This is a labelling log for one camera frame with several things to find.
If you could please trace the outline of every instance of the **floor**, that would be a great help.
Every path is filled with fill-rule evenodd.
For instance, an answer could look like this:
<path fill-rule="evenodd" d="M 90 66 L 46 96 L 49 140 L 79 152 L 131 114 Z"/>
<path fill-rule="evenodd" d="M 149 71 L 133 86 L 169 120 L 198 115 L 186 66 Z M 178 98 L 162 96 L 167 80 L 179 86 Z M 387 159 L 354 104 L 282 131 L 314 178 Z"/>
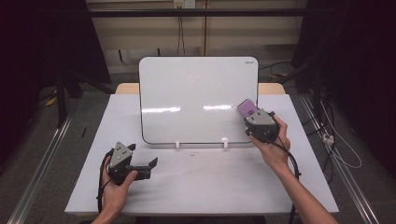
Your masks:
<path fill-rule="evenodd" d="M 292 69 L 288 64 L 275 65 L 274 67 L 260 70 L 260 81 L 266 82 L 275 77 L 273 74 L 288 73 Z M 118 83 L 136 81 L 136 74 L 112 75 L 113 84 L 116 88 Z M 309 99 L 310 94 L 298 94 L 293 81 L 284 85 L 285 91 L 290 95 L 294 103 L 300 121 L 308 134 L 311 146 L 322 166 L 327 159 L 327 151 L 324 148 L 318 133 L 315 132 L 313 123 L 304 107 L 302 97 Z M 79 172 L 90 150 L 101 117 L 106 109 L 109 95 L 106 95 L 90 86 L 82 84 L 84 94 L 80 99 L 66 98 L 67 108 L 75 110 L 70 124 L 64 133 L 62 142 L 57 143 L 57 150 L 51 155 L 50 164 L 46 167 L 42 176 L 42 183 L 36 186 L 36 193 L 31 203 L 24 204 L 25 215 L 18 223 L 79 223 L 94 217 L 75 217 L 64 212 L 68 199 L 78 179 Z M 46 95 L 52 91 L 49 87 L 42 91 Z M 37 167 L 49 147 L 52 137 L 55 135 L 57 125 L 57 103 L 51 106 L 43 106 L 45 101 L 37 106 L 32 122 L 28 128 L 21 145 L 8 163 L 3 167 L 0 175 L 0 223 L 7 223 L 18 201 L 26 191 L 32 176 L 35 176 Z M 385 170 L 367 149 L 364 141 L 353 132 L 344 117 L 343 111 L 337 107 L 337 103 L 331 102 L 334 115 L 334 126 L 337 132 L 348 141 L 361 157 L 362 165 L 359 169 L 348 169 L 355 178 L 361 192 L 373 208 L 378 222 L 373 223 L 396 223 L 396 180 Z M 359 164 L 356 155 L 350 148 L 336 136 L 335 145 L 346 162 L 352 165 Z M 328 162 L 324 175 L 329 180 L 340 212 L 334 214 L 340 223 L 370 223 L 364 220 L 351 197 L 347 185 L 340 171 L 336 169 L 335 160 Z M 287 223 L 289 216 L 267 216 L 267 223 Z M 151 223 L 196 223 L 196 218 L 178 217 L 155 217 Z M 134 223 L 133 217 L 120 217 L 116 223 Z M 254 223 L 251 217 L 207 217 L 200 219 L 199 223 Z"/>

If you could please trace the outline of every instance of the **person's right hand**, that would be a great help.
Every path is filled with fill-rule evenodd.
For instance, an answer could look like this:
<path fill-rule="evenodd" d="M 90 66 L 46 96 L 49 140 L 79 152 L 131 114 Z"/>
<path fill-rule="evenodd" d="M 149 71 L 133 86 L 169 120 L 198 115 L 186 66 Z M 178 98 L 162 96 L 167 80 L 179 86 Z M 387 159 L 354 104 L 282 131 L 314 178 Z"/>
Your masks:
<path fill-rule="evenodd" d="M 275 142 L 284 146 L 286 150 L 290 149 L 290 140 L 286 136 L 288 124 L 283 122 L 277 115 L 274 115 L 274 119 L 279 124 L 279 135 Z M 279 147 L 274 146 L 273 144 L 266 144 L 259 140 L 257 140 L 252 135 L 250 139 L 254 146 L 256 146 L 260 152 L 262 153 L 262 158 L 265 163 L 267 163 L 274 171 L 278 169 L 283 169 L 288 166 L 288 154 Z"/>

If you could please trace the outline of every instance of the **finger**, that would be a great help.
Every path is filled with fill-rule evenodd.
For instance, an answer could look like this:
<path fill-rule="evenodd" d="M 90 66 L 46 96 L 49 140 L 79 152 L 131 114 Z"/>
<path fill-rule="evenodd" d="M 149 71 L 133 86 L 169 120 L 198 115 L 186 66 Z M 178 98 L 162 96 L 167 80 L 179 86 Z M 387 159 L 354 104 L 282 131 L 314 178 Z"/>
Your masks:
<path fill-rule="evenodd" d="M 108 175 L 107 172 L 107 166 L 110 163 L 111 156 L 108 156 L 105 160 L 105 165 L 103 167 L 103 173 L 102 173 L 102 184 L 107 183 L 107 181 L 110 179 L 110 175 Z"/>
<path fill-rule="evenodd" d="M 265 145 L 263 142 L 255 138 L 253 135 L 249 136 L 251 142 L 253 143 L 254 146 L 261 148 L 261 146 Z"/>
<path fill-rule="evenodd" d="M 288 124 L 283 122 L 277 115 L 274 115 L 274 119 L 276 120 L 277 124 L 279 124 L 279 137 L 286 138 Z"/>
<path fill-rule="evenodd" d="M 122 183 L 122 187 L 123 188 L 129 188 L 129 186 L 131 186 L 132 182 L 134 182 L 134 180 L 137 177 L 137 171 L 132 171 L 131 173 L 129 173 L 126 177 L 124 182 Z"/>

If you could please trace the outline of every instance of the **white clip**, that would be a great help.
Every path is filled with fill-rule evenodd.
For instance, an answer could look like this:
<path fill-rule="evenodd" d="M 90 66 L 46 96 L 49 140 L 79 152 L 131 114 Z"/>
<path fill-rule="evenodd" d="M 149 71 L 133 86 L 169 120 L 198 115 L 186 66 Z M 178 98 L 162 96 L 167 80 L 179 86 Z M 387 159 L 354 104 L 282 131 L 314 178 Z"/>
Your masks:
<path fill-rule="evenodd" d="M 222 142 L 224 143 L 224 149 L 228 148 L 228 138 L 222 138 Z"/>

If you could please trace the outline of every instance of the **black curtain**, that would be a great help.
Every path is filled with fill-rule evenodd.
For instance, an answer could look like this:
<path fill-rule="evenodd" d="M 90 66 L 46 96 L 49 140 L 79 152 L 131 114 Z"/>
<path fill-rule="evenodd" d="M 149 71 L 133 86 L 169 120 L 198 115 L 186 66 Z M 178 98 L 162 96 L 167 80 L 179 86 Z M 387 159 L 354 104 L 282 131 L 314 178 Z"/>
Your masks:
<path fill-rule="evenodd" d="M 65 79 L 79 81 L 72 70 L 110 82 L 91 18 L 51 13 L 65 10 L 88 11 L 84 0 L 0 1 L 0 164 L 21 141 L 39 91 L 55 85 L 61 70 Z"/>

